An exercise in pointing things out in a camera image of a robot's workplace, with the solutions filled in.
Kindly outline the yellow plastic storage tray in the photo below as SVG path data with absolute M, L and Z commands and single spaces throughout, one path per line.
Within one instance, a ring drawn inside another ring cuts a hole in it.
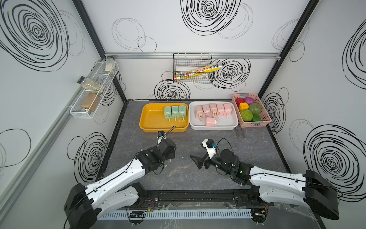
M 165 107 L 184 106 L 186 108 L 186 117 L 178 117 L 169 119 L 165 118 Z M 184 132 L 189 126 L 189 109 L 184 103 L 150 103 L 146 104 L 140 117 L 140 128 L 146 133 L 157 133 L 158 131 L 168 132 L 171 127 L 175 126 L 172 132 Z

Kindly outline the white plastic storage tray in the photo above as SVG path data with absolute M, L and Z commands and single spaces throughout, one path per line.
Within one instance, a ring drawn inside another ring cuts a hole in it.
M 202 106 L 202 105 L 209 105 L 210 103 L 225 104 L 225 103 L 230 103 L 230 102 L 225 102 L 225 101 L 193 101 L 193 102 L 191 102 L 189 105 L 189 123 L 193 130 L 233 130 L 233 129 L 235 129 L 235 127 L 238 126 L 237 115 L 235 113 L 234 105 L 232 103 L 230 103 L 232 106 L 232 113 L 229 116 L 229 118 L 227 118 L 225 116 L 225 114 L 223 116 L 221 116 L 220 118 L 218 118 L 218 116 L 214 117 L 217 120 L 216 127 L 206 127 L 206 125 L 205 125 L 206 117 L 203 117 L 202 121 L 199 121 L 198 119 L 196 119 L 195 111 L 194 111 L 195 107 Z

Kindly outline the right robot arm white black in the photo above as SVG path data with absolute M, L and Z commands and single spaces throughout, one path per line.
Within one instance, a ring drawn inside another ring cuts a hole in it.
M 209 148 L 203 157 L 190 158 L 199 169 L 213 166 L 228 174 L 233 182 L 250 185 L 255 198 L 262 202 L 302 206 L 323 218 L 339 219 L 337 189 L 314 171 L 293 174 L 262 169 L 241 162 L 228 149 L 217 154 L 215 148 Z

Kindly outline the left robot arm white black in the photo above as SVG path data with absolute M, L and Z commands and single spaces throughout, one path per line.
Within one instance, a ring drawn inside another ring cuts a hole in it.
M 162 139 L 156 146 L 137 152 L 127 165 L 111 175 L 86 186 L 73 186 L 63 207 L 65 223 L 71 229 L 89 229 L 107 213 L 143 204 L 146 190 L 137 180 L 173 159 L 175 151 L 175 142 Z

